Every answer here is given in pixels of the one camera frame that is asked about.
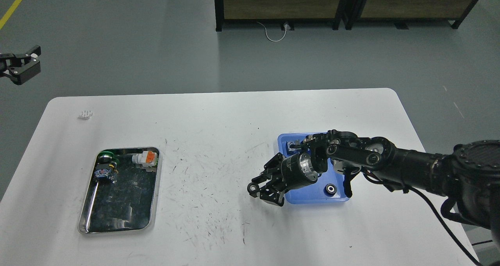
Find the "left-side gripper finger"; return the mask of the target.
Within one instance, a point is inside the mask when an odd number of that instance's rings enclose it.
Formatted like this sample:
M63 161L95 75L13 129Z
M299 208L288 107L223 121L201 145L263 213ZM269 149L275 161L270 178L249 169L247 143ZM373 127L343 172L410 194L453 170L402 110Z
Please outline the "left-side gripper finger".
M35 45L30 50L21 54L1 54L1 68L22 67L30 63L40 63L39 56L41 55L41 46Z
M41 72L39 60L31 60L20 67L8 67L7 77L17 86L21 86Z

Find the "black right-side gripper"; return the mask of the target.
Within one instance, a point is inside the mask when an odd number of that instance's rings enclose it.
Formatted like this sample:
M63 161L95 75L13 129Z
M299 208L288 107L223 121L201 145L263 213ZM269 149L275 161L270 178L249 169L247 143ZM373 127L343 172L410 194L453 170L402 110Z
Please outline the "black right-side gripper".
M313 164L309 153L300 152L288 157L278 153L264 165L264 171L251 180L259 185L259 191L249 195L283 207L284 195L288 191L315 184L320 175L321 170Z

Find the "black right-side robot arm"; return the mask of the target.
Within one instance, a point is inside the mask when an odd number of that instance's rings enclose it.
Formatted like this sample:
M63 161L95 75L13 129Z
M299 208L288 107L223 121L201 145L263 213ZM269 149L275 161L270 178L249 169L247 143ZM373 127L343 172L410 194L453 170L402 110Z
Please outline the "black right-side robot arm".
M413 191L431 208L457 246L477 266L445 219L489 229L499 246L499 141L457 144L451 154L431 154L396 147L384 137L359 137L350 131L310 134L290 146L291 156L274 155L248 184L250 196L279 207L284 195L315 184L337 165L343 189L352 196L351 181L363 175L388 191Z

